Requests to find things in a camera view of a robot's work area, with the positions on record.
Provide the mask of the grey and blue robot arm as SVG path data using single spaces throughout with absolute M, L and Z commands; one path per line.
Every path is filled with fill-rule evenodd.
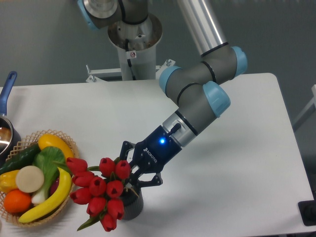
M 107 27 L 117 48 L 123 80 L 157 79 L 178 109 L 143 141 L 125 141 L 120 159 L 133 151 L 127 187 L 162 184 L 163 167 L 230 106 L 221 84 L 243 74 L 247 58 L 225 39 L 208 0 L 177 2 L 194 39 L 201 61 L 182 69 L 165 63 L 156 68 L 156 46 L 162 37 L 160 21 L 146 0 L 80 0 L 79 9 L 92 29 Z

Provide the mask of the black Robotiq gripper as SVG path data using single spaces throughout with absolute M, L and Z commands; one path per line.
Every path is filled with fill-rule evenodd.
M 175 125 L 170 132 L 162 126 L 156 128 L 147 138 L 137 144 L 123 141 L 119 159 L 127 160 L 128 153 L 134 149 L 130 166 L 132 170 L 128 183 L 137 188 L 156 187 L 163 184 L 161 171 L 163 167 L 174 158 L 182 147 L 172 138 L 172 135 L 181 128 Z M 152 174 L 150 180 L 140 180 L 144 174 Z

